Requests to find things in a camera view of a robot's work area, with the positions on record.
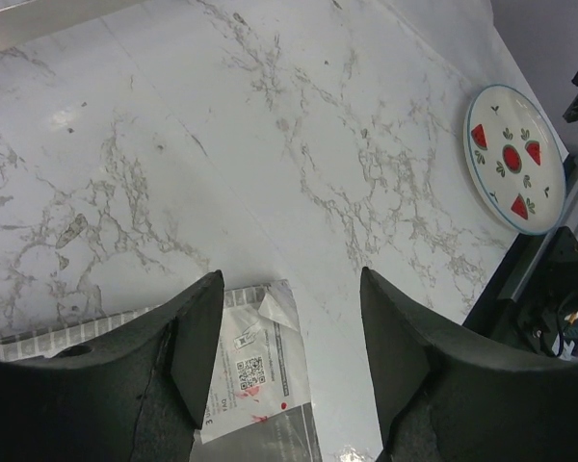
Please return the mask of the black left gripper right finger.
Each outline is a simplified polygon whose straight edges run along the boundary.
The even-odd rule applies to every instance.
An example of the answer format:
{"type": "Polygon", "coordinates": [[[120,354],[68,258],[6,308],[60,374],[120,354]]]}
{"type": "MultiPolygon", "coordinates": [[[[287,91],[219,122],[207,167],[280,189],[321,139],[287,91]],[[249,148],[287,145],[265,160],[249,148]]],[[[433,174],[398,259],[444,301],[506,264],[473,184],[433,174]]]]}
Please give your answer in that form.
{"type": "Polygon", "coordinates": [[[578,461],[578,361],[505,346],[364,269],[383,461],[578,461]]]}

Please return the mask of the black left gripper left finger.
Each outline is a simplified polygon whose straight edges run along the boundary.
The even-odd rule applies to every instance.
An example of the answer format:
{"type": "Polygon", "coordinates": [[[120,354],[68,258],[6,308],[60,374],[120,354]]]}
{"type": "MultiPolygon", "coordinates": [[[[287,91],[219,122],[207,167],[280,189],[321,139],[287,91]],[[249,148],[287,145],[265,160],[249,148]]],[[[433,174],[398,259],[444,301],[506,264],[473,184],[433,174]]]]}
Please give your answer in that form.
{"type": "Polygon", "coordinates": [[[220,271],[51,358],[0,361],[0,461],[186,461],[223,316],[220,271]]]}

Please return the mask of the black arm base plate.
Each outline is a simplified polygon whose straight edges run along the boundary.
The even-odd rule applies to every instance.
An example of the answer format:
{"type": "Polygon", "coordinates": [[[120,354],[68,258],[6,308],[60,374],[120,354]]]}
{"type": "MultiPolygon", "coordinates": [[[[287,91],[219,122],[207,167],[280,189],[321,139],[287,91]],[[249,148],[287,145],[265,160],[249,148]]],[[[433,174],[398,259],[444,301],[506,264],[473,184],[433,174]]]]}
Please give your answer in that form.
{"type": "Polygon", "coordinates": [[[578,240],[562,226],[519,235],[462,325],[501,344],[561,357],[578,312],[578,240]]]}

